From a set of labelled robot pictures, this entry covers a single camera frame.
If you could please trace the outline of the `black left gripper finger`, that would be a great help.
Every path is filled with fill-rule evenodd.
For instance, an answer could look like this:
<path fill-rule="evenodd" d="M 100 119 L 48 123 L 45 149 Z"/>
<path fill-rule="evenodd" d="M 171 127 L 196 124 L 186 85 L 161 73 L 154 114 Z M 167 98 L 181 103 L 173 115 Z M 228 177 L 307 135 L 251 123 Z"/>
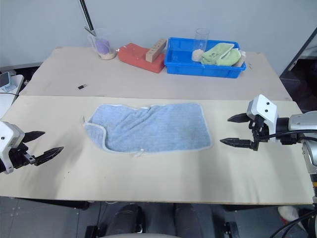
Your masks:
<path fill-rule="evenodd" d="M 64 147 L 55 147 L 53 149 L 50 149 L 48 151 L 45 151 L 41 156 L 35 157 L 35 166 L 39 166 L 51 159 L 53 159 L 55 156 L 57 156 Z"/>
<path fill-rule="evenodd" d="M 33 141 L 37 138 L 39 138 L 40 136 L 44 135 L 45 132 L 44 131 L 31 131 L 31 132 L 26 132 L 24 134 L 24 138 L 23 138 L 23 142 L 24 143 L 28 143 L 30 141 Z"/>

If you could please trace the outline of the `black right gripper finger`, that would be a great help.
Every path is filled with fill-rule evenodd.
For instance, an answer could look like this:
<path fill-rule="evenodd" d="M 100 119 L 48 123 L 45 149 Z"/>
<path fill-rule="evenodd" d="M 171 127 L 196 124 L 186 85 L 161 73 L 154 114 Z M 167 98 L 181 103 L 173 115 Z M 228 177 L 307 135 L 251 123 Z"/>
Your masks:
<path fill-rule="evenodd" d="M 251 140 L 247 140 L 247 139 L 225 138 L 225 139 L 221 139 L 220 142 L 222 142 L 225 145 L 238 147 L 238 148 L 253 149 L 254 147 L 254 143 Z"/>
<path fill-rule="evenodd" d="M 230 118 L 227 119 L 229 122 L 235 122 L 235 123 L 243 123 L 243 122 L 248 122 L 249 117 L 247 116 L 246 113 L 241 113 L 237 115 L 233 115 Z"/>

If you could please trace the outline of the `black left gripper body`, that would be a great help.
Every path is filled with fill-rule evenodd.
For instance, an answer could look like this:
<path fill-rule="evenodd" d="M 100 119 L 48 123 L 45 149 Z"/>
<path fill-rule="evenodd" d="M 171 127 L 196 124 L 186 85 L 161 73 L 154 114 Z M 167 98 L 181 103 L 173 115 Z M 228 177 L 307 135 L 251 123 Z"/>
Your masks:
<path fill-rule="evenodd" d="M 11 148 L 9 158 L 15 169 L 35 163 L 35 157 L 27 153 L 28 147 L 20 143 L 17 148 Z"/>

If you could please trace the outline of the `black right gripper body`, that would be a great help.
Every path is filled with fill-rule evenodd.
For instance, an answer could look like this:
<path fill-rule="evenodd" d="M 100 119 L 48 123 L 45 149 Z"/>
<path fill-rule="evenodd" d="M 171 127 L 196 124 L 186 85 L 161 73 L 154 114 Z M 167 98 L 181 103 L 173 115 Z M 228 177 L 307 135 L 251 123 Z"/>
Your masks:
<path fill-rule="evenodd" d="M 260 142 L 268 142 L 268 139 L 263 139 L 268 135 L 268 126 L 264 123 L 264 118 L 260 115 L 249 117 L 249 129 L 252 131 L 253 142 L 251 142 L 251 149 L 258 150 Z"/>

